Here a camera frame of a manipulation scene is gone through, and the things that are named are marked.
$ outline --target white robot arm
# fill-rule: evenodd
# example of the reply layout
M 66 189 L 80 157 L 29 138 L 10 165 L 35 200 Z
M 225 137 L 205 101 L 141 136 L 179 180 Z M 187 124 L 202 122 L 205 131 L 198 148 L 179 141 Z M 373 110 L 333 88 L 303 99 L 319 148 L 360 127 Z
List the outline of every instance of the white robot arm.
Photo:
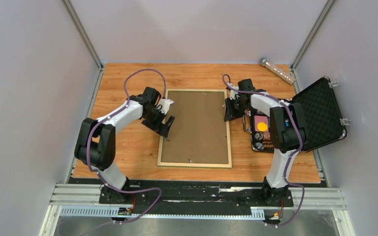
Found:
M 270 118 L 269 130 L 275 149 L 272 166 L 264 179 L 262 193 L 265 195 L 263 199 L 268 199 L 269 203 L 277 201 L 287 192 L 288 183 L 285 177 L 289 176 L 293 160 L 297 155 L 295 151 L 299 147 L 298 136 L 288 118 L 288 112 L 295 121 L 302 142 L 306 141 L 307 127 L 302 106 L 267 96 L 269 94 L 266 91 L 256 90 L 253 87 L 251 79 L 240 81 L 238 86 L 228 85 L 239 92 L 231 90 L 230 97 L 225 100 L 225 121 L 241 118 L 245 115 L 245 110 L 248 109 L 260 110 Z M 281 103 L 289 107 L 288 111 Z
M 167 137 L 174 117 L 170 116 L 166 123 L 163 123 L 163 120 L 173 101 L 165 98 L 159 100 L 159 98 L 160 93 L 157 90 L 146 87 L 143 94 L 131 96 L 129 102 L 124 102 L 111 113 L 97 119 L 86 118 L 79 132 L 75 157 L 87 164 L 87 141 L 90 131 L 98 122 L 106 120 L 93 133 L 93 137 L 99 137 L 99 141 L 92 141 L 90 145 L 91 168 L 97 171 L 109 185 L 122 189 L 126 177 L 114 163 L 115 137 L 132 121 L 141 118 L 144 119 L 143 125 Z

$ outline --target cork board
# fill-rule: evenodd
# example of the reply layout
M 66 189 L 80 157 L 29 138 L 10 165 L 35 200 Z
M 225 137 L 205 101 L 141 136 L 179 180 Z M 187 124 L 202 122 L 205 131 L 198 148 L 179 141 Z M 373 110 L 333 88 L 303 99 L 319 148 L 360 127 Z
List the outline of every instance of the cork board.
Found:
M 231 168 L 226 90 L 169 89 L 167 98 L 175 102 L 168 112 L 175 120 L 168 138 L 160 138 L 157 165 Z

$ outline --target yellow circle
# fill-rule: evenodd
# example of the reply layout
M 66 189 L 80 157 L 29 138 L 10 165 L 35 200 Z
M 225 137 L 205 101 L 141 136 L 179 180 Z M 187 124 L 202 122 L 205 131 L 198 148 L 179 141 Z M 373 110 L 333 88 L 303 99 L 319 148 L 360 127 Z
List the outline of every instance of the yellow circle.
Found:
M 261 132 L 264 132 L 267 130 L 267 125 L 264 122 L 260 122 L 257 124 L 257 129 Z

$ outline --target wire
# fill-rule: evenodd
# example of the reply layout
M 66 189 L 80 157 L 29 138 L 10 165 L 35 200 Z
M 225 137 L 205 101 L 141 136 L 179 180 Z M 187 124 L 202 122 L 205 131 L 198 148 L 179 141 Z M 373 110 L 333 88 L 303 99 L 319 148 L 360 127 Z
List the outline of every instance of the wire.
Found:
M 249 129 L 246 129 L 246 115 L 243 115 L 243 131 L 247 132 Z
M 135 210 L 136 203 L 137 203 L 137 197 L 134 196 L 134 198 L 132 199 L 132 210 Z
M 266 93 L 262 93 L 262 92 L 255 92 L 255 91 L 240 91 L 240 90 L 237 90 L 233 87 L 231 87 L 226 81 L 225 81 L 225 77 L 228 77 L 228 80 L 230 81 L 230 76 L 228 74 L 223 74 L 222 75 L 222 81 L 224 82 L 225 86 L 227 86 L 227 88 L 229 88 L 230 90 L 233 90 L 235 92 L 238 92 L 238 93 L 249 93 L 249 94 L 257 94 L 257 95 L 261 95 L 261 96 L 265 96 L 265 97 L 268 97 L 276 102 L 278 102 L 279 104 L 281 104 L 287 111 L 289 111 L 289 107 L 284 103 L 284 102 L 281 102 L 279 99 L 269 95 L 269 94 L 266 94 Z M 293 126 L 293 129 L 295 130 L 295 133 L 296 133 L 296 136 L 298 137 L 298 140 L 299 140 L 299 147 L 298 149 L 296 149 L 295 151 L 293 151 L 288 159 L 287 159 L 287 162 L 286 162 L 286 165 L 284 167 L 284 170 L 283 170 L 283 178 L 285 180 L 285 182 L 287 184 L 289 184 L 290 186 L 294 186 L 294 187 L 300 187 L 302 188 L 302 196 L 301 196 L 301 200 L 298 204 L 298 208 L 296 209 L 294 215 L 292 216 L 292 218 L 290 218 L 288 221 L 286 221 L 285 223 L 282 223 L 282 224 L 278 224 L 278 227 L 281 227 L 281 226 L 285 226 L 285 225 L 288 225 L 289 223 L 291 223 L 295 217 L 298 215 L 298 212 L 299 210 L 301 209 L 301 206 L 302 206 L 302 203 L 304 201 L 304 197 L 305 197 L 305 187 L 300 185 L 300 184 L 297 184 L 297 183 L 291 183 L 289 182 L 289 180 L 287 180 L 287 176 L 286 176 L 286 173 L 287 173 L 287 169 L 288 169 L 288 166 L 290 164 L 290 162 L 292 161 L 292 157 L 293 155 L 297 154 L 298 152 L 300 152 L 300 150 L 302 149 L 303 147 L 303 142 L 302 142 L 302 138 L 301 138 L 301 135 L 299 134 L 299 130 L 298 128 L 296 127 L 296 124 L 295 124 L 295 121 L 293 120 L 293 117 L 292 117 L 292 114 L 291 112 L 287 112 L 287 115 L 289 116 L 289 120 L 290 122 L 292 123 L 292 126 Z
M 282 203 L 281 209 L 278 212 L 276 212 L 277 214 L 281 215 L 279 217 L 280 219 L 283 217 L 283 209 L 284 209 L 283 198 L 281 199 L 281 203 Z
M 117 110 L 116 112 L 114 112 L 113 114 L 111 114 L 111 117 L 119 114 L 120 112 L 122 112 L 123 110 L 125 110 L 127 107 L 128 107 L 128 104 L 129 104 L 129 93 L 128 93 L 128 90 L 126 89 L 126 83 L 128 82 L 129 79 L 131 79 L 134 75 L 140 73 L 140 72 L 143 72 L 143 71 L 154 71 L 156 72 L 157 74 L 159 74 L 161 76 L 161 78 L 163 79 L 163 98 L 166 97 L 166 79 L 164 78 L 163 74 L 161 74 L 158 70 L 156 69 L 151 69 L 151 68 L 145 68 L 145 69 L 140 69 L 140 70 L 137 70 L 135 71 L 134 73 L 132 73 L 131 75 L 129 75 L 125 80 L 124 80 L 124 92 L 126 94 L 126 105 L 125 106 L 122 106 L 119 110 Z M 117 191 L 117 192 L 120 192 L 120 193 L 127 193 L 127 194 L 134 194 L 134 193 L 143 193 L 143 192 L 149 192 L 149 191 L 154 191 L 154 190 L 157 190 L 158 191 L 158 196 L 157 198 L 154 200 L 154 202 L 145 210 L 143 211 L 141 214 L 139 214 L 137 217 L 134 217 L 130 220 L 126 220 L 126 221 L 120 221 L 119 223 L 120 224 L 125 224 L 125 223 L 131 223 L 131 222 L 134 222 L 136 220 L 138 220 L 139 218 L 141 218 L 143 215 L 145 215 L 156 203 L 157 201 L 160 199 L 160 196 L 161 196 L 161 189 L 160 188 L 157 188 L 157 187 L 154 187 L 154 188 L 148 188 L 148 189 L 142 189 L 142 190 L 136 190 L 136 191 L 123 191 L 121 189 L 118 189 L 112 185 L 110 185 L 100 174 L 97 170 L 93 170 L 92 167 L 91 167 L 91 155 L 90 155 L 90 152 L 91 152 L 91 142 L 92 142 L 92 136 L 95 132 L 95 130 L 104 122 L 106 122 L 108 119 L 108 117 L 100 120 L 93 128 L 92 130 L 90 131 L 89 133 L 89 137 L 88 137 L 88 143 L 87 143 L 87 146 L 86 146 L 86 162 L 88 164 L 88 168 L 91 172 L 97 172 L 97 175 L 98 177 L 102 180 L 102 182 L 109 188 Z M 112 224 L 112 223 L 115 223 L 116 221 L 112 222 L 112 221 L 109 221 L 109 222 L 106 222 L 106 223 L 103 223 L 103 224 L 100 224 L 96 227 L 94 227 L 93 229 L 90 229 L 89 231 L 81 234 L 80 236 L 84 236 L 84 235 L 87 235 L 89 234 L 90 232 L 100 228 L 100 227 L 103 227 L 105 225 L 109 225 L 109 224 Z

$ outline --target gray wall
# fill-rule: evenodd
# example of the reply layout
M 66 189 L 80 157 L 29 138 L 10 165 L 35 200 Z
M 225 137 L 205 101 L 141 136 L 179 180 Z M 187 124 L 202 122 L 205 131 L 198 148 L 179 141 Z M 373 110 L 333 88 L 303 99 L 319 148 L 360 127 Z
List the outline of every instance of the gray wall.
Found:
M 321 148 L 358 236 L 378 235 L 378 1 L 339 0 L 298 68 L 303 88 L 339 80 L 337 99 L 352 120 L 348 137 Z
M 103 63 L 292 63 L 325 0 L 72 3 Z
M 38 234 L 96 76 L 61 1 L 0 1 L 0 236 Z

